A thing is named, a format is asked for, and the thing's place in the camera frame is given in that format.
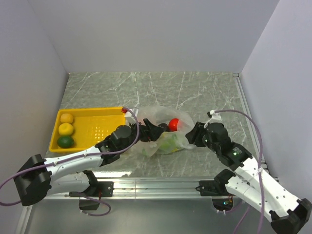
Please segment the red fruit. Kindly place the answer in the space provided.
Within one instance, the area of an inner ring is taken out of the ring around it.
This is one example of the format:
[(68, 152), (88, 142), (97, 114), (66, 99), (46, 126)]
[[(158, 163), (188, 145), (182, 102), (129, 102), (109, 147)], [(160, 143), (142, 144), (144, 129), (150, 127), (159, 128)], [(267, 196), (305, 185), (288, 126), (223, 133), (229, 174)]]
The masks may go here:
[(170, 130), (171, 132), (177, 131), (178, 123), (179, 123), (179, 119), (178, 119), (178, 118), (173, 118), (173, 119), (171, 119), (171, 120), (169, 121), (169, 123), (168, 123), (169, 130)]

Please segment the clear plastic bag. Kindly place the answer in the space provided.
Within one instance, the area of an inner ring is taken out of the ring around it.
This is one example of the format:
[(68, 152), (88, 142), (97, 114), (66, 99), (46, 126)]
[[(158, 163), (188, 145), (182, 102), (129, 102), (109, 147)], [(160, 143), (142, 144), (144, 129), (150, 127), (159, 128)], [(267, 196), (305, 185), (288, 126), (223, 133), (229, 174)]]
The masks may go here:
[(168, 125), (169, 121), (173, 118), (178, 118), (179, 123), (177, 126), (177, 131), (171, 132), (169, 130), (168, 132), (164, 132), (155, 142), (138, 142), (133, 147), (133, 150), (136, 153), (147, 157), (151, 157), (155, 154), (160, 154), (157, 151), (160, 147), (160, 144), (164, 141), (164, 139), (171, 136), (176, 136), (177, 145), (181, 148), (181, 150), (192, 150), (195, 147), (194, 145), (189, 144), (188, 140), (185, 137), (185, 135), (190, 132), (195, 125), (194, 121), (188, 113), (169, 107), (154, 105), (140, 107), (138, 109), (137, 119), (139, 121), (143, 121), (144, 118), (147, 118), (154, 125), (159, 125), (161, 123), (166, 123)]

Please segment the light green fruit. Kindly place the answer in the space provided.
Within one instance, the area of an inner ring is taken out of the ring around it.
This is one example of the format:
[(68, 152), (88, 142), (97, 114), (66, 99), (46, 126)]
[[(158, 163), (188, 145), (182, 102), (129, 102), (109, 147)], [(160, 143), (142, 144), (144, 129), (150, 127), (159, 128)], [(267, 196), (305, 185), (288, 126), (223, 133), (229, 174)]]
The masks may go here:
[(181, 150), (181, 148), (177, 145), (176, 136), (171, 136), (164, 139), (157, 151), (160, 154), (170, 154), (179, 150)]

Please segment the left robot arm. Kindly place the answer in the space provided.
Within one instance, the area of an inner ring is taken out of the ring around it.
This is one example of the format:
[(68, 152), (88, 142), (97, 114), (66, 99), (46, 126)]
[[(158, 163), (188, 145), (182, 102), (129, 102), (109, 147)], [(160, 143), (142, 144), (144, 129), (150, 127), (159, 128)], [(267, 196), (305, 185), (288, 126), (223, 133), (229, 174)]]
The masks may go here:
[(14, 183), (22, 206), (34, 205), (48, 195), (70, 192), (74, 195), (98, 195), (100, 186), (91, 171), (111, 164), (137, 142), (155, 142), (169, 131), (166, 123), (120, 125), (103, 141), (84, 151), (56, 158), (30, 157), (17, 172)]

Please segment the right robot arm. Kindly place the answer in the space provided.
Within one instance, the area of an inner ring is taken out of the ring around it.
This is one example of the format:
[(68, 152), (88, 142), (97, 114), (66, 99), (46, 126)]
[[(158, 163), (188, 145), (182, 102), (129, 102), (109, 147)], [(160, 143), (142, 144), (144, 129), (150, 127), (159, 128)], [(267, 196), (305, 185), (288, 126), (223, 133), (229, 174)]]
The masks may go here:
[(217, 193), (235, 195), (258, 210), (277, 234), (297, 234), (309, 221), (312, 204), (282, 187), (242, 145), (233, 142), (222, 123), (197, 122), (188, 142), (207, 147), (227, 166), (214, 179)]

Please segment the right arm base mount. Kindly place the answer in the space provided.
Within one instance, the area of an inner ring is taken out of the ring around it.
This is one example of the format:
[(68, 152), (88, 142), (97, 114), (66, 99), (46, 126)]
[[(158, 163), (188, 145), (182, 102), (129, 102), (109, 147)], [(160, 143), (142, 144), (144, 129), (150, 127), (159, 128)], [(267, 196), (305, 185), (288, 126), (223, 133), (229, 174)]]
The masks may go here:
[(225, 215), (236, 211), (242, 205), (242, 201), (234, 201), (234, 195), (227, 191), (225, 185), (228, 183), (224, 180), (200, 180), (195, 190), (200, 196), (211, 197), (216, 212)]

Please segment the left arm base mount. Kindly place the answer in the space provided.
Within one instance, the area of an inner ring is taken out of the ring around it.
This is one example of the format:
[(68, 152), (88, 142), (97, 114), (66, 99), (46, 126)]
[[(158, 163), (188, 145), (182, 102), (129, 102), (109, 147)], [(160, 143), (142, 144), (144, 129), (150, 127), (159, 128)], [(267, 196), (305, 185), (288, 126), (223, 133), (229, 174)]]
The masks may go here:
[[(111, 206), (104, 201), (104, 198), (112, 197), (114, 191), (114, 182), (102, 181), (97, 186), (91, 186), (84, 192), (70, 192), (70, 197), (79, 198), (78, 206), (81, 213), (89, 216), (105, 216), (111, 211)], [(107, 208), (107, 211), (102, 214), (96, 214), (100, 208), (100, 204)]]

